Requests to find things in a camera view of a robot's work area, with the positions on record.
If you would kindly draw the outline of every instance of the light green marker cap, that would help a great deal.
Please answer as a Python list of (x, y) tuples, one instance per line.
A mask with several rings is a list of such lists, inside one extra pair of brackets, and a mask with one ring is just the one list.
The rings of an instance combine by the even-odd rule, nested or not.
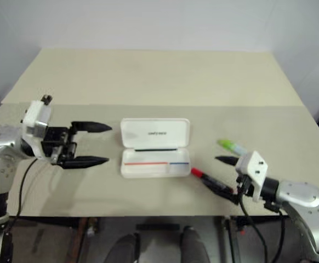
[(232, 150), (232, 147), (234, 146), (234, 143), (230, 140), (218, 140), (217, 143), (223, 147), (224, 149), (227, 149), (229, 151)]

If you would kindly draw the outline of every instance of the gray chair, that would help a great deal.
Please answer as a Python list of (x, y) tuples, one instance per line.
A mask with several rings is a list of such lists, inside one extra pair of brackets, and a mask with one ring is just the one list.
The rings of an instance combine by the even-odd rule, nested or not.
[[(180, 251), (181, 263), (210, 263), (206, 248), (192, 227), (184, 228), (180, 240)], [(139, 256), (139, 235), (126, 235), (113, 245), (104, 263), (134, 263), (138, 261)]]

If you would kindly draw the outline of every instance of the open pencil case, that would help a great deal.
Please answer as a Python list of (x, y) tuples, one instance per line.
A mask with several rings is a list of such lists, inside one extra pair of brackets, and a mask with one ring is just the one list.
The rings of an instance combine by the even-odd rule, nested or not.
[(191, 171), (190, 122), (183, 118), (126, 118), (121, 121), (125, 178), (187, 176)]

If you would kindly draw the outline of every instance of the table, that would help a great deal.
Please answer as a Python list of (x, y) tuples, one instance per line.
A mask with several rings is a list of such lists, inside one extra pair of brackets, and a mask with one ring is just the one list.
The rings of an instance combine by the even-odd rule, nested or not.
[[(62, 170), (37, 162), (25, 185), (24, 216), (241, 215), (196, 178), (124, 179), (123, 117), (184, 117), (191, 122), (193, 166), (235, 185), (232, 167), (213, 159), (229, 138), (258, 150), (269, 176), (319, 187), (319, 128), (269, 53), (135, 52), (43, 49), (0, 107), (0, 124), (17, 125), (28, 101), (54, 97), (50, 125), (104, 122), (113, 131), (77, 136), (78, 155), (103, 165)], [(10, 192), (16, 213), (23, 161)], [(271, 214), (246, 198), (251, 215)]]

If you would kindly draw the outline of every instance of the black cable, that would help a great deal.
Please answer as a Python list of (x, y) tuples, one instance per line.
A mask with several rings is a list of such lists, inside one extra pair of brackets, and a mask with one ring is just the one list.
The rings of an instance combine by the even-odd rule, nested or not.
[(33, 164), (37, 161), (38, 159), (35, 159), (33, 162), (30, 163), (30, 165), (28, 166), (28, 168), (26, 169), (26, 171), (24, 172), (22, 181), (21, 181), (21, 186), (19, 187), (19, 197), (18, 197), (18, 210), (17, 210), (17, 214), (15, 216), (15, 218), (12, 220), (11, 224), (8, 226), (7, 228), (7, 232), (11, 232), (12, 227), (14, 226), (14, 224), (16, 223), (17, 219), (20, 217), (21, 212), (22, 212), (22, 190), (23, 190), (23, 184), (24, 181), (26, 180), (28, 171), (30, 170), (30, 168), (33, 166)]
[(276, 263), (277, 260), (280, 257), (281, 254), (281, 250), (284, 244), (284, 238), (285, 238), (285, 218), (282, 215), (282, 212), (279, 210), (279, 215), (280, 215), (280, 221), (281, 221), (281, 232), (280, 232), (280, 240), (279, 240), (279, 246), (278, 246), (278, 250), (273, 258), (273, 260), (271, 261), (271, 263)]
[(239, 203), (240, 203), (240, 206), (241, 206), (241, 209), (243, 211), (243, 213), (245, 214), (246, 218), (247, 218), (247, 221), (250, 223), (250, 225), (253, 227), (253, 229), (255, 230), (255, 232), (257, 233), (259, 239), (261, 240), (262, 242), (262, 245), (263, 245), (263, 248), (264, 248), (264, 263), (268, 263), (268, 248), (267, 248), (267, 244), (265, 243), (265, 240), (264, 240), (264, 237), (262, 236), (261, 232), (258, 230), (258, 228), (256, 227), (255, 223), (253, 222), (252, 218), (249, 216), (249, 214), (247, 213), (246, 211), (246, 208), (245, 206), (243, 205), (243, 202), (242, 202), (242, 197), (243, 197), (243, 194), (240, 193), (239, 194)]

